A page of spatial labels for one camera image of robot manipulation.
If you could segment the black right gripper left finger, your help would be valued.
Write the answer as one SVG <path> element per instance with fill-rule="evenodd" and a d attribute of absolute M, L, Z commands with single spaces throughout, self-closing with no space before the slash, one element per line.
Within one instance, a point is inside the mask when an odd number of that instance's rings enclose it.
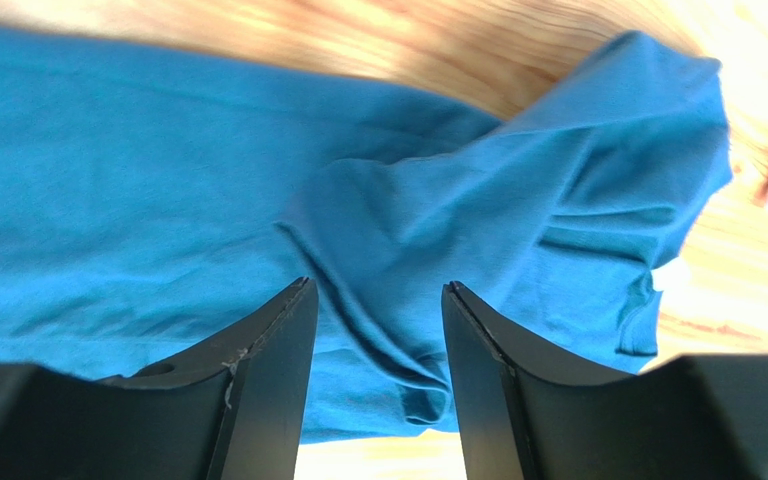
<path fill-rule="evenodd" d="M 0 479 L 290 479 L 318 293 L 300 278 L 130 377 L 0 364 Z"/>

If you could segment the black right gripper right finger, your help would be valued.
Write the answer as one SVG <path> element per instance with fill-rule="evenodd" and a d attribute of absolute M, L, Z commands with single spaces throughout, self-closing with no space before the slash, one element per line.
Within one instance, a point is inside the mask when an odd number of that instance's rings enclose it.
<path fill-rule="evenodd" d="M 768 479 L 768 355 L 631 375 L 565 350 L 461 283 L 442 314 L 471 479 Z"/>

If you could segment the teal blue t shirt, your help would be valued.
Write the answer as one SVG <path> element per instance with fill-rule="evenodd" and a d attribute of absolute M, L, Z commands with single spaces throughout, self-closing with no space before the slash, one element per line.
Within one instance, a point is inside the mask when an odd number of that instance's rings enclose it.
<path fill-rule="evenodd" d="M 441 290 L 635 373 L 731 178 L 719 61 L 629 31 L 502 121 L 458 100 L 0 27 L 0 363 L 129 375 L 299 277 L 302 439 L 457 428 Z"/>

